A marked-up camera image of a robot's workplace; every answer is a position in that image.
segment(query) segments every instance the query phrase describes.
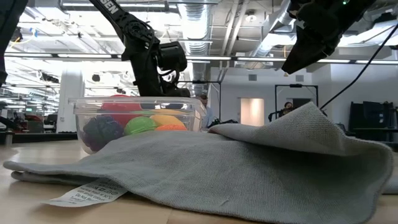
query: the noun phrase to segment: gray cloth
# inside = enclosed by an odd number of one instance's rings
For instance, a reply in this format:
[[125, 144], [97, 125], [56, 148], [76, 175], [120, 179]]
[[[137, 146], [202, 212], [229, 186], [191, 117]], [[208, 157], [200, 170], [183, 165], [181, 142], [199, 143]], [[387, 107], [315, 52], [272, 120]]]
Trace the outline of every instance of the gray cloth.
[[273, 223], [364, 223], [392, 173], [392, 151], [349, 138], [313, 104], [264, 127], [151, 131], [67, 165], [5, 162], [13, 178], [86, 184], [107, 177], [184, 210]]

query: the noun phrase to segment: clear plastic container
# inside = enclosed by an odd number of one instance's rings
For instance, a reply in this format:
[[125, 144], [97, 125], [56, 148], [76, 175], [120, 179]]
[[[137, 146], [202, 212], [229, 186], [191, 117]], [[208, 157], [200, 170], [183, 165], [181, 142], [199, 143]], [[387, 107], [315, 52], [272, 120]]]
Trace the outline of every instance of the clear plastic container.
[[94, 154], [112, 140], [145, 131], [200, 131], [203, 104], [194, 98], [70, 98], [82, 149]]

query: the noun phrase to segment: white label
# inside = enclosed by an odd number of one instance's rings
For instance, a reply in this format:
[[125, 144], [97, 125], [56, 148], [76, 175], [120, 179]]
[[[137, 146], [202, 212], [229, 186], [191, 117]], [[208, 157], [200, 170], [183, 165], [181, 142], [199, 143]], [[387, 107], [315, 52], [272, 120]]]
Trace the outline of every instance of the white label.
[[107, 178], [99, 178], [89, 184], [73, 189], [59, 198], [46, 202], [60, 207], [84, 207], [97, 203], [113, 202], [127, 190]]

